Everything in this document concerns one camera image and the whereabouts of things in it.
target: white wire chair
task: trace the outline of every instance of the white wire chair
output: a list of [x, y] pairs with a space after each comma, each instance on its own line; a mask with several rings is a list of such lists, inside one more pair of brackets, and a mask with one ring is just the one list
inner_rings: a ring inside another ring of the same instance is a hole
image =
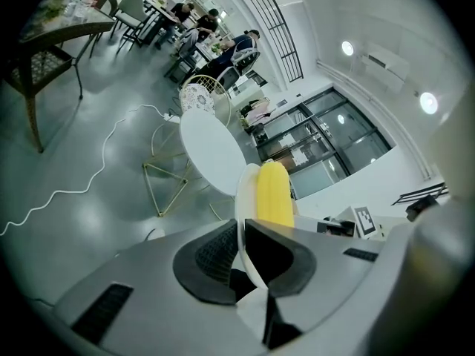
[[[183, 83], [182, 89], [180, 90], [180, 105], [183, 112], [191, 108], [203, 109], [211, 114], [214, 114], [218, 119], [220, 119], [220, 121], [226, 127], [229, 125], [229, 121], [231, 119], [231, 99], [229, 97], [229, 94], [224, 90], [221, 83], [219, 83], [216, 79], [210, 76], [206, 76], [206, 75], [192, 76], [185, 83]], [[161, 129], [166, 124], [166, 122], [161, 124], [154, 131], [151, 138], [152, 158], [144, 162], [142, 165], [145, 171], [147, 186], [150, 191], [151, 197], [154, 201], [154, 206], [155, 206], [155, 209], [157, 210], [159, 217], [165, 216], [165, 214], [167, 214], [167, 212], [170, 211], [170, 207], [174, 204], [174, 202], [177, 200], [179, 195], [183, 192], [185, 187], [190, 182], [190, 179], [187, 178], [189, 171], [191, 170], [191, 164], [189, 162], [189, 159], [186, 160], [184, 175], [178, 175], [178, 174], [172, 173], [169, 170], [166, 170], [164, 168], [160, 168], [157, 166], [157, 163], [159, 161], [163, 161], [165, 159], [171, 161], [176, 157], [186, 156], [186, 153], [184, 152], [172, 154], [172, 155], [161, 153], [161, 150], [166, 145], [166, 143], [178, 131], [179, 126], [177, 124], [179, 123], [180, 123], [179, 120], [173, 121], [171, 123], [171, 125], [174, 125], [175, 128], [166, 137], [166, 139], [160, 144], [158, 151], [154, 150], [155, 134], [158, 132], [159, 129]], [[154, 192], [151, 188], [151, 183], [148, 176], [147, 168], [153, 168], [161, 173], [169, 175], [170, 177], [173, 177], [178, 180], [177, 187], [175, 188], [175, 191], [173, 195], [171, 196], [171, 199], [168, 201], [168, 204], [163, 209], [163, 211], [159, 209], [157, 201], [155, 199]], [[208, 188], [208, 186], [206, 186], [205, 188], [202, 188], [197, 193], [200, 193], [206, 188]]]

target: black metal railing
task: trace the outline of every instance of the black metal railing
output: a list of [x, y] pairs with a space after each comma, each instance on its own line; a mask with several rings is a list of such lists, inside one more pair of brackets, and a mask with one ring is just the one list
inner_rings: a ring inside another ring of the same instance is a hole
[[415, 202], [423, 197], [426, 197], [427, 195], [432, 195], [435, 199], [437, 199], [447, 194], [448, 188], [445, 182], [442, 182], [431, 187], [413, 191], [412, 193], [402, 194], [392, 205]]
[[302, 66], [298, 58], [292, 34], [275, 0], [251, 0], [261, 16], [282, 59], [290, 82], [303, 78]]

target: person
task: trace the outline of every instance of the person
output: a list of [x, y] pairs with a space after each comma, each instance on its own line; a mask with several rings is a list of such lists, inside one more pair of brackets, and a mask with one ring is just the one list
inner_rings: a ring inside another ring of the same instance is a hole
[[[213, 59], [207, 65], [203, 66], [199, 71], [195, 72], [197, 75], [207, 75], [212, 78], [217, 78], [225, 69], [232, 66], [231, 58], [236, 50], [244, 50], [251, 47], [257, 47], [257, 43], [261, 35], [256, 29], [244, 32], [243, 35], [236, 37], [231, 41], [224, 42], [220, 48], [225, 50], [223, 54]], [[184, 80], [187, 80], [191, 75], [187, 75]]]
[[197, 42], [203, 42], [210, 35], [214, 34], [218, 27], [217, 17], [219, 12], [216, 9], [211, 9], [208, 14], [200, 17], [192, 29], [187, 30], [181, 37], [177, 44], [177, 49], [172, 56], [190, 54], [194, 50]]
[[214, 34], [217, 29], [217, 17], [219, 16], [217, 9], [211, 9], [207, 15], [200, 17], [194, 27], [198, 29], [198, 42], [203, 42], [209, 37], [210, 34]]
[[[170, 16], [178, 20], [179, 23], [183, 23], [191, 14], [191, 11], [194, 9], [194, 5], [192, 3], [182, 4], [178, 3], [170, 10]], [[166, 30], [166, 33], [161, 36], [158, 41], [155, 43], [155, 47], [157, 49], [162, 48], [162, 43], [169, 39], [174, 34], [174, 26], [176, 22], [167, 19], [166, 17], [162, 17], [148, 32], [147, 36], [143, 39], [142, 43], [144, 45], [149, 45], [154, 40], [154, 37], [160, 31], [160, 28]]]

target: yellow object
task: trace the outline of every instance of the yellow object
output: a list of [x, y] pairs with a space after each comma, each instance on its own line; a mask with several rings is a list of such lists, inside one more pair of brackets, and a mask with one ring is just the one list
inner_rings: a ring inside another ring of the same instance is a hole
[[258, 219], [294, 226], [289, 174], [279, 162], [262, 165], [258, 175]]

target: black grille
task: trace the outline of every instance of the black grille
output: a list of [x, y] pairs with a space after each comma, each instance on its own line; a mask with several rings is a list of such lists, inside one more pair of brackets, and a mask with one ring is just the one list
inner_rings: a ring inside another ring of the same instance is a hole
[[378, 258], [377, 253], [362, 251], [361, 249], [356, 249], [356, 248], [348, 248], [345, 252], [343, 252], [343, 254], [346, 254], [347, 256], [359, 258], [361, 260], [370, 261], [371, 263], [374, 263], [376, 261], [376, 258]]
[[208, 277], [229, 286], [232, 263], [238, 253], [238, 233], [231, 227], [196, 252], [196, 264]]
[[98, 344], [119, 314], [133, 289], [113, 284], [73, 324], [73, 331], [93, 344]]

